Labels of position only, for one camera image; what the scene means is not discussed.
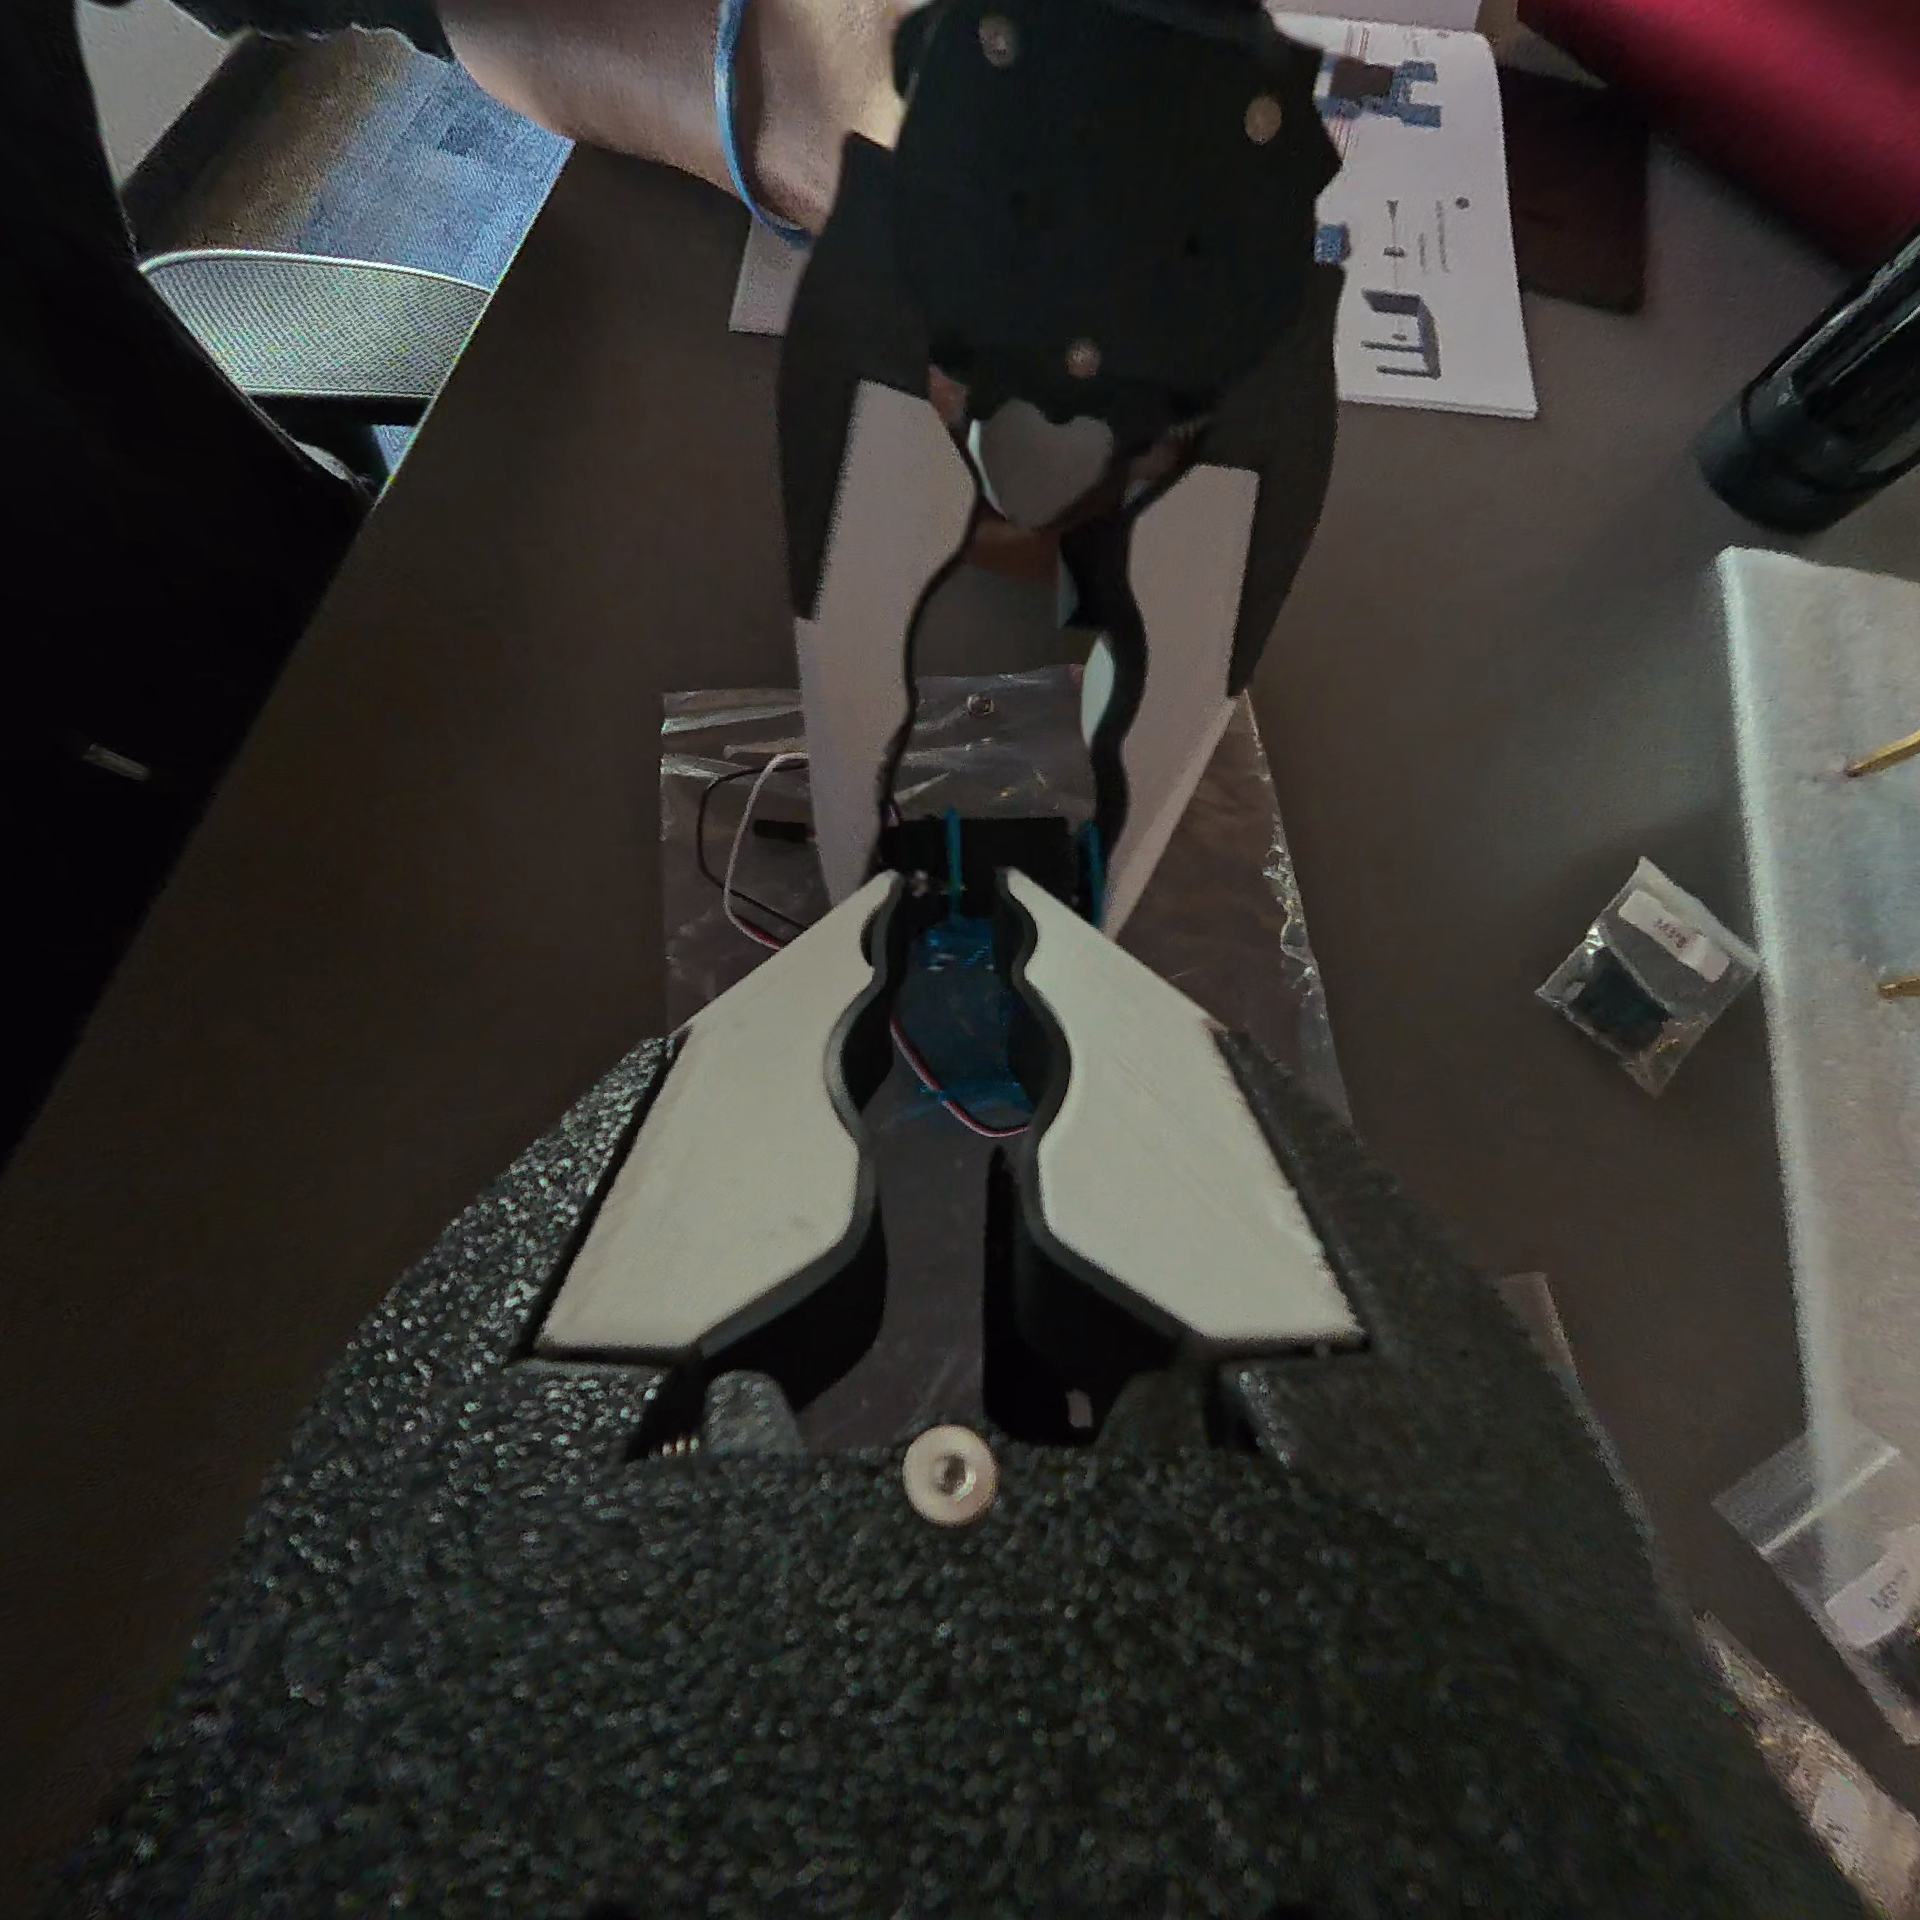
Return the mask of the grey mesh office chair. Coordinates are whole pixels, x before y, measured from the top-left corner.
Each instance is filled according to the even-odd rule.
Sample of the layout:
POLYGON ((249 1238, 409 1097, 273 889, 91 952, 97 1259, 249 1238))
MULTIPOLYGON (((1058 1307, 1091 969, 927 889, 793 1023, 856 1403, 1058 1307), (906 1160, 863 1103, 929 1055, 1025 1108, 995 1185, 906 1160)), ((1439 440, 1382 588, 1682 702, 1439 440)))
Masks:
POLYGON ((379 435, 420 425, 492 299, 468 278, 292 251, 184 249, 140 269, 241 393, 371 492, 393 472, 379 435))

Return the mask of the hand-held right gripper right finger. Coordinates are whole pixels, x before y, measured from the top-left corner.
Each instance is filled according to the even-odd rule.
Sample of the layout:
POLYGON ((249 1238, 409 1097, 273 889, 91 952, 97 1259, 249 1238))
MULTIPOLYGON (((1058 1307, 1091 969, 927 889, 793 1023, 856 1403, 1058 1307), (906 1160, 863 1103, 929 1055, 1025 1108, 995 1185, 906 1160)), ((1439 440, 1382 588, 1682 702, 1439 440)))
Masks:
POLYGON ((1022 870, 998 889, 1033 1108, 1016 1182, 1039 1253, 1190 1353, 1360 1344, 1227 1030, 1022 870))

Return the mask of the large clear plastic bag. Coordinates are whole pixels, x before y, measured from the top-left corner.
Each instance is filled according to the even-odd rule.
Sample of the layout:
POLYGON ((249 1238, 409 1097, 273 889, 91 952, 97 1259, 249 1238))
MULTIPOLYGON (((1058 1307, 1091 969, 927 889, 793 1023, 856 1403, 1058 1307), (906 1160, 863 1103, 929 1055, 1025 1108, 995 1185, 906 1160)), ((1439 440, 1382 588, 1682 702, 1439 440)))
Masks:
MULTIPOLYGON (((903 816, 1091 816, 1082 672, 1044 664, 998 677, 927 679, 903 756, 903 816), (995 697, 969 717, 967 697, 995 697)), ((793 687, 686 687, 664 694, 662 879, 666 1019, 684 1023, 764 957, 742 924, 796 936, 827 910, 811 846, 807 768, 793 687)), ((1350 1110, 1326 992, 1312 957, 1281 804, 1249 704, 1239 704, 1176 827, 1122 947, 1204 1007, 1263 1043, 1308 1091, 1350 1110)), ((982 1425, 988 1211, 995 1153, 923 1097, 894 1052, 866 1108, 881 1169, 888 1295, 856 1369, 801 1415, 818 1451, 876 1449, 935 1424, 982 1425)))

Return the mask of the white instruction manual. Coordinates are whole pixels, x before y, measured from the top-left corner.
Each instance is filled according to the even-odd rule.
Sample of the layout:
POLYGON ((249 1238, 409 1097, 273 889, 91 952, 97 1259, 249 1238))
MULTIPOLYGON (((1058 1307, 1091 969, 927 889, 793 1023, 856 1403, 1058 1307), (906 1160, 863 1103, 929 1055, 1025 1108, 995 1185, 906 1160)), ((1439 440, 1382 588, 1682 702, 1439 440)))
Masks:
POLYGON ((1340 172, 1312 257, 1347 273, 1344 400, 1534 419, 1492 46, 1467 5, 1266 5, 1318 56, 1340 172))

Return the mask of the black bottle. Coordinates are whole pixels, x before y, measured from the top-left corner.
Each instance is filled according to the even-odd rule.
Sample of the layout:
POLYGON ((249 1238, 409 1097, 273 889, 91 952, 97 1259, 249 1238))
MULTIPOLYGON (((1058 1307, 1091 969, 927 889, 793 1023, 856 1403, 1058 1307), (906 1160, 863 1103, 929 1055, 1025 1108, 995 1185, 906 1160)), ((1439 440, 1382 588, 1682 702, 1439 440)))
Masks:
POLYGON ((1694 446, 1707 487, 1784 535, 1833 528, 1919 464, 1919 236, 1776 353, 1694 446))

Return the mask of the person's left forearm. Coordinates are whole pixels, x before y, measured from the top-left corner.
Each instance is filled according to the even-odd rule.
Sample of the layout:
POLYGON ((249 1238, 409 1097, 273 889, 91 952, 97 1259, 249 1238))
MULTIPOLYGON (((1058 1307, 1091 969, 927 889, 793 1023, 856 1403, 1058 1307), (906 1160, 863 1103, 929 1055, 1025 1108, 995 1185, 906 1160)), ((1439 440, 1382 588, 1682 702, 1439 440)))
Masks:
POLYGON ((714 1, 436 1, 497 102, 602 153, 734 189, 714 102, 714 1))

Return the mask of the blue wristband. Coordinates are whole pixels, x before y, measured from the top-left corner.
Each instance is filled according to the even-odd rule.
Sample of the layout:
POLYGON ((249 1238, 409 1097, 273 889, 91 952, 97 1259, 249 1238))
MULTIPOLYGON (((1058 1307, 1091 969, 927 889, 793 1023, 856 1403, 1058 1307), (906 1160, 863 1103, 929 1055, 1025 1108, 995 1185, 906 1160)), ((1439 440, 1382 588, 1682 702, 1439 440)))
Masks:
POLYGON ((807 254, 811 249, 811 233, 761 203, 742 137, 738 73, 751 9, 751 1, 720 1, 714 21, 712 102, 722 163, 728 167, 728 181, 759 231, 776 238, 791 254, 807 254))

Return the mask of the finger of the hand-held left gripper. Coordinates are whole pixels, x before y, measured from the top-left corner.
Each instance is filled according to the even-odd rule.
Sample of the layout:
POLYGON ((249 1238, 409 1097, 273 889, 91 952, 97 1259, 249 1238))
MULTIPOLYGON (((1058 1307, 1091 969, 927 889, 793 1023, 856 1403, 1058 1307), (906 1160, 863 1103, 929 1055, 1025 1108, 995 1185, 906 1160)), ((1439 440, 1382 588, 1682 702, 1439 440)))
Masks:
POLYGON ((874 872, 915 711, 913 630, 978 507, 974 465, 932 401, 860 381, 815 612, 796 622, 815 846, 834 904, 874 872))
POLYGON ((1068 535, 1074 616, 1092 638, 1080 712, 1106 933, 1137 910, 1230 723, 1255 505, 1251 470, 1193 464, 1068 535))

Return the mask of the zip bag with black parts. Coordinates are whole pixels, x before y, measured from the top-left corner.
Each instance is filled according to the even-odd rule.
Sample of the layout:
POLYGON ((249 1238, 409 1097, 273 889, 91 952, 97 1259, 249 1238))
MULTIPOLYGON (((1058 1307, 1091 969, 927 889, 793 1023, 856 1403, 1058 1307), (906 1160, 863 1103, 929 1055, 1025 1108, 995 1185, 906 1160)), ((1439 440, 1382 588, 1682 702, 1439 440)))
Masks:
POLYGON ((1650 1097, 1760 976, 1760 952, 1642 856, 1536 1001, 1650 1097))

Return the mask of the pile of clear screw bags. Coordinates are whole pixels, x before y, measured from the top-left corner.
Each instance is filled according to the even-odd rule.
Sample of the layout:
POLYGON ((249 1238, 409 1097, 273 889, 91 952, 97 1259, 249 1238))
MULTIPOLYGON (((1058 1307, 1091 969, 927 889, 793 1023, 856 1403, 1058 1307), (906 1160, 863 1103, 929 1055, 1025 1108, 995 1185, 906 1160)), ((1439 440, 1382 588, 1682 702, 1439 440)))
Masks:
MULTIPOLYGON (((1919 1478, 1904 1451, 1852 1419, 1804 1430, 1718 1494, 1715 1511, 1915 1747, 1919 1478)), ((1769 1775, 1870 1916, 1915 1918, 1915 1812, 1720 1617, 1698 1613, 1696 1631, 1769 1775)))

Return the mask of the blue perforated metal bracket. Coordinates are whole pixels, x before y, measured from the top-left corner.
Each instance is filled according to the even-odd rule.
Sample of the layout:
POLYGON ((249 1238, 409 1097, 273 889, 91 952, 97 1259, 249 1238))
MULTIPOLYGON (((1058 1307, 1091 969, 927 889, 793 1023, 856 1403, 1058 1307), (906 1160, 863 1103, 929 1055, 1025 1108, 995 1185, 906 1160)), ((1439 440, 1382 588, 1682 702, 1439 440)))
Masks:
POLYGON ((1033 1118, 1016 1071, 1017 1001, 986 918, 915 935, 897 988, 897 1053, 923 1097, 978 1137, 1014 1140, 1033 1118))

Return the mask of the red cylinder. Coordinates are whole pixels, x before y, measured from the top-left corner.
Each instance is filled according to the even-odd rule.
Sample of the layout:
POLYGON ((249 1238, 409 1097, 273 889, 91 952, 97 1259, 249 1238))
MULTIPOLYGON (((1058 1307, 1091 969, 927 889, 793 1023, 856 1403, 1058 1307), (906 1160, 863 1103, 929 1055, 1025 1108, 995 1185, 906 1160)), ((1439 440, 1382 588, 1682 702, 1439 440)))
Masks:
POLYGON ((1915 1, 1521 1, 1518 21, 1840 264, 1915 231, 1915 1))

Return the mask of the white foam sheet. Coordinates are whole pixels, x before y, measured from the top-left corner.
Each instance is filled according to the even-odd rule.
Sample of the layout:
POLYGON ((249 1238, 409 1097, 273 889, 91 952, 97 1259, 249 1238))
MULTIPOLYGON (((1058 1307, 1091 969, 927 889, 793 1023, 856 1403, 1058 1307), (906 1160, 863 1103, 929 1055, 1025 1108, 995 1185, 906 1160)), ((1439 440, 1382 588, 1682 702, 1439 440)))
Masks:
POLYGON ((1762 549, 1715 567, 1809 1425, 1915 1462, 1919 588, 1762 549))

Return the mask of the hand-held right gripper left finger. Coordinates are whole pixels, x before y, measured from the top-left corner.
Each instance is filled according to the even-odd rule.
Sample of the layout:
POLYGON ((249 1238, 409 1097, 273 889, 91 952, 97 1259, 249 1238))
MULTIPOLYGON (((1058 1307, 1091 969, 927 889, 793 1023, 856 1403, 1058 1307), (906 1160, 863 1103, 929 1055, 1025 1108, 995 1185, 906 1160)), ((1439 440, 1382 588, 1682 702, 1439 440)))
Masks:
POLYGON ((878 1220, 900 899, 872 878, 684 1023, 535 1353, 718 1360, 849 1271, 878 1220))

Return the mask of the person's left hand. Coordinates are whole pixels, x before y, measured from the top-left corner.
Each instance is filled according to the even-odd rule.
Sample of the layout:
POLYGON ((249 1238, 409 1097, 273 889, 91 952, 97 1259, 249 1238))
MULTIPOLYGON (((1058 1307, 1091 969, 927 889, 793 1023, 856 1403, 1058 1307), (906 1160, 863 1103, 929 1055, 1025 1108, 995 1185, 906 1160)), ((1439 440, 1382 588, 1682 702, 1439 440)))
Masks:
POLYGON ((738 139, 758 203, 817 233, 849 137, 889 149, 903 119, 894 40, 913 1, 751 1, 738 46, 738 139))

